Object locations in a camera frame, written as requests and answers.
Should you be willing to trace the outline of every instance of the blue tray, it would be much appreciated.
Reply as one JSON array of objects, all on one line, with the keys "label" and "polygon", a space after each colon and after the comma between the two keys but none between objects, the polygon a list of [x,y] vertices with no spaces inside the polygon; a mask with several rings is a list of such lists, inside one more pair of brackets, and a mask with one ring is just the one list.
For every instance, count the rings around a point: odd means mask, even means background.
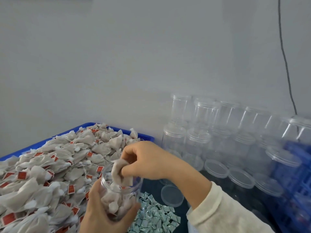
[{"label": "blue tray", "polygon": [[[85,124],[82,124],[82,125],[77,126],[77,127],[75,127],[75,128],[72,128],[72,129],[70,129],[70,130],[68,130],[68,131],[65,131],[65,132],[63,132],[63,133],[60,133],[60,134],[58,134],[58,135],[55,135],[55,136],[53,136],[53,137],[64,135],[64,134],[66,134],[66,133],[68,133],[68,132],[70,132],[70,131],[72,131],[72,130],[74,130],[74,131],[76,132],[76,131],[79,130],[80,127],[86,128],[86,127],[93,126],[93,125],[95,125],[95,123],[85,123]],[[120,130],[120,128],[116,128],[116,127],[111,127],[111,128],[112,128],[113,130],[115,130],[115,131],[119,131],[119,130]],[[126,134],[126,135],[130,135],[130,133],[131,133],[131,131],[128,131],[128,130],[124,130],[124,129],[121,129],[121,130],[122,130],[122,132],[123,132],[124,134]],[[17,156],[17,157],[19,157],[20,155],[22,155],[22,154],[25,153],[26,151],[29,151],[30,149],[38,149],[38,148],[40,148],[41,146],[43,146],[47,141],[51,140],[53,137],[50,137],[50,138],[48,138],[48,139],[46,139],[46,140],[44,140],[44,141],[40,141],[40,142],[38,142],[38,143],[36,143],[36,144],[30,145],[30,146],[28,146],[28,147],[26,147],[26,148],[23,148],[23,149],[21,149],[21,150],[19,150],[19,151],[14,152],[14,153],[11,153],[11,154],[8,154],[8,155],[6,155],[6,156],[3,156],[3,157],[0,158],[0,161],[4,161],[4,160],[6,160],[6,159],[8,159],[8,158],[10,158],[10,157],[12,157],[12,156]],[[145,140],[145,141],[154,142],[154,140],[155,140],[154,137],[148,136],[148,135],[145,135],[145,134],[141,134],[141,133],[138,133],[138,137],[139,137],[140,139]]]}]

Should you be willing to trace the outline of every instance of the black cable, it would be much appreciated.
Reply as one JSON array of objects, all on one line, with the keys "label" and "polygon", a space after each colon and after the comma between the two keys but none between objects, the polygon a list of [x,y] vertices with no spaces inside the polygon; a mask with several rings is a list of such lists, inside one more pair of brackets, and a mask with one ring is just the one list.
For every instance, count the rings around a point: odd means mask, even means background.
[{"label": "black cable", "polygon": [[295,115],[297,115],[297,109],[296,109],[296,105],[295,105],[295,102],[294,102],[294,99],[293,99],[293,95],[292,95],[292,91],[291,91],[290,74],[288,72],[288,65],[287,65],[287,60],[286,60],[285,51],[284,51],[284,47],[283,47],[282,26],[281,26],[281,0],[278,0],[278,14],[279,14],[280,42],[281,42],[281,49],[282,49],[282,54],[283,54],[283,58],[284,58],[284,62],[285,62],[285,68],[286,68],[286,74],[287,74],[287,82],[288,82],[288,89],[290,91],[290,99],[291,99],[291,101],[293,103]]}]

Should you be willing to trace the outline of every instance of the sleeve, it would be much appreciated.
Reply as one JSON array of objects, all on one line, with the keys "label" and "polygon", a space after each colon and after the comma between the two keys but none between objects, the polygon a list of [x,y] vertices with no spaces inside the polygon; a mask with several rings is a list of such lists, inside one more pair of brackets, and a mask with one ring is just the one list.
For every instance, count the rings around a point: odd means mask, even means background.
[{"label": "sleeve", "polygon": [[187,217],[200,233],[274,233],[269,225],[223,192],[214,182],[205,200]]}]

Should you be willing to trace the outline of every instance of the person's right hand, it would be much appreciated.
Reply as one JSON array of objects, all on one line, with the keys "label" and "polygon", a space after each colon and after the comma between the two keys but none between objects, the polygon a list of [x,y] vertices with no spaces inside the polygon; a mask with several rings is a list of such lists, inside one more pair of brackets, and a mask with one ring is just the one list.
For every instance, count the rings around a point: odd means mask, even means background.
[{"label": "person's right hand", "polygon": [[139,141],[123,149],[122,159],[130,163],[121,174],[151,180],[167,179],[171,167],[181,160],[150,141]]}]

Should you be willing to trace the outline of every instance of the blue plastic basket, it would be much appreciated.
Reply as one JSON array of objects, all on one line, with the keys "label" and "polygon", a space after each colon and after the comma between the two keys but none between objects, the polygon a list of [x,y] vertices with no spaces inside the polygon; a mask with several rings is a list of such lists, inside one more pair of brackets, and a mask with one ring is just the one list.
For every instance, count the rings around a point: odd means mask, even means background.
[{"label": "blue plastic basket", "polygon": [[[68,132],[70,132],[70,131],[72,131],[72,130],[74,130],[74,131],[76,132],[76,131],[79,130],[80,127],[86,128],[86,127],[93,126],[93,125],[95,125],[95,123],[85,123],[85,124],[82,124],[82,125],[77,126],[77,127],[75,127],[75,128],[72,128],[72,129],[70,129],[70,130],[68,130],[68,131],[65,131],[65,132],[63,132],[63,133],[60,133],[60,134],[58,134],[58,135],[55,135],[55,136],[53,136],[53,137],[64,135],[64,134],[66,134],[66,133],[68,133]],[[119,130],[120,130],[120,128],[116,128],[116,127],[111,127],[111,128],[112,128],[113,130],[115,130],[115,131],[119,131]],[[122,130],[122,132],[123,132],[124,134],[126,134],[126,135],[130,135],[130,133],[131,133],[131,131],[128,131],[128,130],[124,130],[124,129],[121,129],[121,130]],[[50,138],[48,138],[48,139],[46,139],[46,140],[44,140],[44,141],[40,141],[40,142],[38,142],[38,143],[36,143],[36,144],[30,145],[30,146],[28,146],[28,147],[26,147],[26,148],[24,148],[24,149],[21,149],[21,150],[19,150],[19,151],[14,152],[14,153],[11,153],[11,154],[8,154],[8,155],[6,155],[6,156],[3,156],[3,157],[0,158],[0,161],[4,161],[4,160],[6,160],[6,159],[8,159],[9,157],[12,157],[12,156],[17,156],[17,157],[19,157],[20,155],[22,155],[22,154],[25,153],[26,151],[29,151],[30,149],[38,149],[38,148],[40,148],[41,146],[43,146],[47,141],[51,140],[53,137],[50,137]],[[141,134],[141,133],[138,133],[138,137],[139,137],[140,139],[145,140],[145,141],[154,142],[154,140],[155,140],[154,137],[148,136],[148,135],[145,135],[145,134]]]},{"label": "blue plastic basket", "polygon": [[311,233],[311,149],[294,142],[287,142],[284,148],[298,156],[302,165],[290,177],[286,168],[276,166],[273,178],[284,194],[268,199],[266,206],[283,233]]}]

